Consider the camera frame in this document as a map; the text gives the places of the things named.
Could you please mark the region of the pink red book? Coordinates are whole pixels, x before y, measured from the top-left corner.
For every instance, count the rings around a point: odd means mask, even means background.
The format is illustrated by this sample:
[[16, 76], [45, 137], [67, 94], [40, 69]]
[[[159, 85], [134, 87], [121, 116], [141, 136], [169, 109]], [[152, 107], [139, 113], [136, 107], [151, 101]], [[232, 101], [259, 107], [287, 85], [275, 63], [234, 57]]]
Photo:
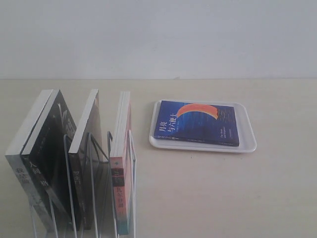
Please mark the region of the pink red book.
[[131, 204], [131, 160], [128, 152], [128, 130], [131, 127], [130, 92], [122, 91], [112, 135], [110, 168], [116, 231], [119, 235], [129, 234]]

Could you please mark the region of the black book white title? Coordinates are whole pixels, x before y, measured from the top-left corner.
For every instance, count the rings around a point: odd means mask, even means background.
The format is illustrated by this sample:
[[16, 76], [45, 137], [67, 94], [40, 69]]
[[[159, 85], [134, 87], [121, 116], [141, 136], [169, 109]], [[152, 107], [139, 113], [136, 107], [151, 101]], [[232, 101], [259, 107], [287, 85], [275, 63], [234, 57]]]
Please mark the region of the black book white title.
[[52, 91], [33, 132], [21, 153], [32, 179], [52, 200], [66, 221], [72, 222], [64, 135], [73, 138], [76, 124], [60, 90]]

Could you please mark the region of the grey marbled book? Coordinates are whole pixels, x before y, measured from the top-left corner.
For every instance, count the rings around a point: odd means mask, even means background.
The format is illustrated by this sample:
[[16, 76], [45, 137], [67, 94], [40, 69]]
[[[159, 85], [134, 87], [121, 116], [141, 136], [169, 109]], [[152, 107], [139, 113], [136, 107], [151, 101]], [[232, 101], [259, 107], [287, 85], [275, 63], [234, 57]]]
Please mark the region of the grey marbled book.
[[7, 161], [27, 194], [29, 203], [34, 207], [43, 225], [49, 232], [53, 231], [50, 204], [48, 201], [45, 201], [45, 194], [34, 180], [30, 169], [27, 168], [26, 162], [21, 157], [21, 153], [52, 92], [52, 89], [40, 92], [5, 153]]

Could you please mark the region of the white plastic tray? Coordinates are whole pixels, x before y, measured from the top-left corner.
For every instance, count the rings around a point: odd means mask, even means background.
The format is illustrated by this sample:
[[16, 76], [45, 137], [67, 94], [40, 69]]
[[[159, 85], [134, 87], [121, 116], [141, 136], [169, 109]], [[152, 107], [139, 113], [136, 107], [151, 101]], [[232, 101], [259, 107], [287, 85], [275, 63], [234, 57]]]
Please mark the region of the white plastic tray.
[[205, 144], [196, 142], [186, 142], [178, 140], [155, 139], [154, 130], [159, 113], [159, 107], [162, 100], [159, 100], [154, 105], [153, 117], [150, 126], [149, 142], [156, 148], [160, 149], [175, 149], [175, 150], [195, 150], [208, 152], [227, 152], [227, 153], [251, 153], [257, 147], [256, 139], [250, 123], [250, 119], [246, 108], [239, 103], [234, 102], [217, 102], [217, 101], [188, 101], [188, 100], [172, 100], [167, 101], [185, 102], [185, 103], [202, 103], [220, 106], [232, 106], [235, 109], [235, 116], [237, 121], [238, 135], [240, 144], [238, 147]]

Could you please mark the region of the blue book orange moon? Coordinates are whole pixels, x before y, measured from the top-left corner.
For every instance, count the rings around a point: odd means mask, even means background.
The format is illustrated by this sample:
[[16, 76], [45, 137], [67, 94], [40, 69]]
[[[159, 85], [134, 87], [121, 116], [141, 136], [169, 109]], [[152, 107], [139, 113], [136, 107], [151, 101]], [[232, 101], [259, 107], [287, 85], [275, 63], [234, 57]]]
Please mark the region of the blue book orange moon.
[[162, 100], [155, 139], [238, 147], [235, 109], [232, 106]]

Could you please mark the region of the dark brown book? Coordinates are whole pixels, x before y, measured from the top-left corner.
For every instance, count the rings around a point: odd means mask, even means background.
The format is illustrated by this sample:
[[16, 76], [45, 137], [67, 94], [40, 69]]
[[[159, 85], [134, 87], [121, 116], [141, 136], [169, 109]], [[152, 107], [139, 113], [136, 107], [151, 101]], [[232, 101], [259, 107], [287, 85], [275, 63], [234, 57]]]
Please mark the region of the dark brown book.
[[68, 150], [75, 191], [85, 230], [91, 229], [93, 222], [91, 165], [86, 145], [89, 133], [95, 135], [98, 142], [102, 142], [98, 89], [90, 91]]

